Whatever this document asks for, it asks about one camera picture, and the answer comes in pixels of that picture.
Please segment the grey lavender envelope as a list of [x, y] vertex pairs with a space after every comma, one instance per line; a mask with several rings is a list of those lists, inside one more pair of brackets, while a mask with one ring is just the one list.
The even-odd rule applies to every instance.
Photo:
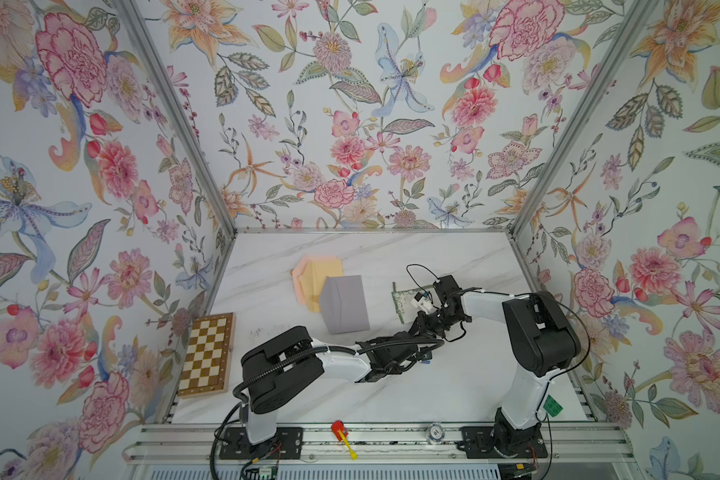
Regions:
[[327, 277], [320, 293], [319, 306], [330, 334], [370, 329], [362, 277], [359, 275]]

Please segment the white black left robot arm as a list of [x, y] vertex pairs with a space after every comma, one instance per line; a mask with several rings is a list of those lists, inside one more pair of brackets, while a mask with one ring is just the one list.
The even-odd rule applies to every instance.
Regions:
[[375, 383], [429, 360], [444, 344], [432, 333], [399, 332], [332, 345], [313, 339], [304, 326], [293, 327], [242, 356], [242, 381], [233, 395], [246, 439], [252, 445], [274, 439], [279, 409], [322, 377]]

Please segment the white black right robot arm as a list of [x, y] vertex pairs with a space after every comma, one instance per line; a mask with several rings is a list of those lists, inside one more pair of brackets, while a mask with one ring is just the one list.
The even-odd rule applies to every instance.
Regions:
[[580, 340], [563, 305], [544, 291], [515, 295], [477, 287], [462, 289], [452, 276], [438, 278], [433, 288], [437, 302], [424, 291], [415, 293], [410, 301], [417, 310], [414, 324], [419, 330], [442, 336], [452, 326], [475, 318], [506, 327], [515, 376], [497, 408], [491, 438], [501, 454], [517, 455], [540, 434], [540, 411], [550, 385], [581, 353]]

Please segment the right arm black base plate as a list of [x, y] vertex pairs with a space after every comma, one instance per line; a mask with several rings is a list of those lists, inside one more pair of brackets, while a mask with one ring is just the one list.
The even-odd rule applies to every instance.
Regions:
[[514, 430], [499, 425], [498, 432], [489, 425], [460, 428], [459, 449], [468, 459], [533, 459], [549, 456], [539, 425]]

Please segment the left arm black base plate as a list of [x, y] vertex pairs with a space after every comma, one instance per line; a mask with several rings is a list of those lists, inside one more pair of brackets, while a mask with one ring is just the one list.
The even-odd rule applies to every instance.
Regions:
[[301, 427], [278, 427], [276, 435], [264, 442], [253, 444], [243, 427], [226, 427], [221, 434], [218, 457], [220, 460], [263, 459], [266, 454], [274, 460], [299, 460], [304, 442]]

